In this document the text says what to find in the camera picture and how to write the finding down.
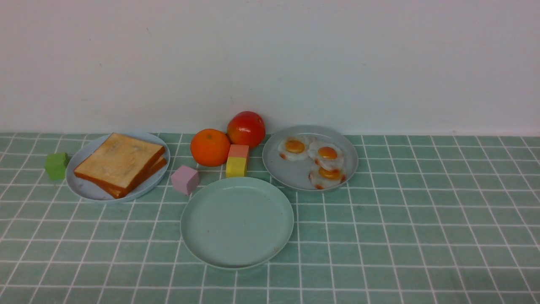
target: toy block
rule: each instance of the toy block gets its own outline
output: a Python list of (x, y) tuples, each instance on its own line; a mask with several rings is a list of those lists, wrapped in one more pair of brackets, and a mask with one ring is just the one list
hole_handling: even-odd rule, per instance
[(227, 168), (225, 169), (226, 177), (246, 176), (247, 158), (245, 157), (229, 157), (227, 159)]
[(45, 171), (53, 181), (63, 180), (66, 177), (69, 157), (66, 152), (49, 154), (45, 160)]
[(249, 157), (249, 146), (244, 144), (231, 144), (229, 149), (229, 157)]
[(182, 165), (171, 175), (171, 181), (176, 191), (189, 195), (199, 185), (199, 172)]

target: bread slice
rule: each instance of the bread slice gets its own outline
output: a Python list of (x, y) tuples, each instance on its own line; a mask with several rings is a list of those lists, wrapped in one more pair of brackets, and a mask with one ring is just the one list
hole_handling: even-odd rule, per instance
[(165, 147), (113, 133), (73, 173), (109, 189), (131, 192), (165, 152)]
[[(164, 159), (163, 157), (160, 157), (157, 160), (157, 162), (155, 162), (155, 164), (142, 176), (140, 183), (137, 183), (135, 188), (137, 188), (140, 184), (145, 182), (147, 179), (149, 179), (152, 175), (154, 175), (157, 171), (159, 171), (161, 168), (163, 168), (166, 165), (167, 165), (167, 160)], [(99, 183), (97, 183), (96, 185), (99, 186), (101, 189), (103, 189), (105, 192), (109, 193), (114, 199), (120, 199), (126, 196), (127, 194), (129, 194), (124, 191), (118, 191), (118, 190), (111, 189), (107, 186), (102, 186)]]

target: light blue plate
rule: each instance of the light blue plate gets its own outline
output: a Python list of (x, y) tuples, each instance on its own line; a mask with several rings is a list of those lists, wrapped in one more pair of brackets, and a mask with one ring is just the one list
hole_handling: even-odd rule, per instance
[(238, 270), (270, 260), (283, 249), (293, 226), (293, 208), (283, 192), (263, 180), (232, 177), (191, 198), (180, 233), (199, 260)]
[(76, 195), (86, 199), (91, 202), (100, 202), (100, 203), (122, 203), (127, 201), (132, 201), (152, 190), (165, 176), (167, 167), (170, 164), (171, 153), (167, 147), (167, 144), (162, 141), (156, 135), (148, 133), (119, 133), (133, 138), (137, 138), (143, 141), (160, 144), (165, 147), (165, 153), (163, 153), (163, 158), (167, 161), (167, 165), (157, 171), (154, 175), (140, 184), (137, 188), (131, 191), (128, 195), (122, 197), (121, 199), (114, 199), (109, 193), (105, 192), (99, 188), (96, 184), (80, 179), (75, 176), (73, 170), (82, 163), (88, 156), (90, 156), (94, 151), (101, 146), (109, 135), (102, 136), (89, 144), (82, 147), (81, 150), (77, 151), (75, 155), (71, 158), (69, 164), (66, 168), (66, 182), (67, 186), (75, 193)]
[[(291, 162), (279, 156), (279, 144), (289, 136), (307, 135), (332, 143), (343, 151), (345, 165), (343, 171), (347, 178), (341, 184), (324, 190), (315, 189), (308, 179), (309, 171), (313, 165), (313, 160), (308, 158), (304, 161)], [(344, 185), (356, 172), (358, 168), (358, 153), (353, 144), (338, 132), (321, 127), (319, 125), (296, 125), (283, 129), (268, 139), (262, 149), (262, 162), (270, 175), (283, 185), (297, 191), (323, 192), (331, 191)]]

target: egg white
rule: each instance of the egg white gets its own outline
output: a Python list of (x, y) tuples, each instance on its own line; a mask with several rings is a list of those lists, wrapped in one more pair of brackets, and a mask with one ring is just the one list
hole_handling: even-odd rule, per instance
[[(285, 148), (285, 144), (288, 141), (293, 141), (293, 140), (303, 143), (304, 151), (300, 153), (293, 153), (293, 152), (287, 151), (287, 149)], [(281, 141), (280, 144), (278, 145), (279, 155), (281, 156), (282, 159), (292, 161), (292, 162), (306, 160), (309, 157), (309, 155), (307, 154), (307, 150), (312, 140), (313, 139), (309, 136), (290, 136), (284, 139), (283, 141)]]
[(328, 189), (335, 187), (342, 184), (347, 179), (346, 173), (344, 171), (340, 171), (341, 177), (339, 179), (329, 180), (319, 174), (319, 168), (319, 166), (313, 164), (308, 175), (311, 185), (313, 185), (313, 187), (316, 189)]
[[(336, 151), (337, 157), (334, 160), (326, 159), (319, 155), (319, 149), (322, 147), (329, 147)], [(327, 171), (341, 170), (345, 164), (345, 159), (343, 158), (343, 151), (338, 148), (336, 145), (331, 143), (325, 143), (320, 140), (315, 140), (309, 144), (308, 156), (315, 161), (315, 164), (322, 167)]]

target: empty plate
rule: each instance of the empty plate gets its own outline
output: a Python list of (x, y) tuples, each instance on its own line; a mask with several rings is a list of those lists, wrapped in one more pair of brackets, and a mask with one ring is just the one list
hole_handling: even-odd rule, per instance
[(283, 249), (293, 226), (293, 208), (283, 192), (263, 180), (232, 177), (191, 198), (180, 233), (199, 260), (238, 270), (270, 260)]

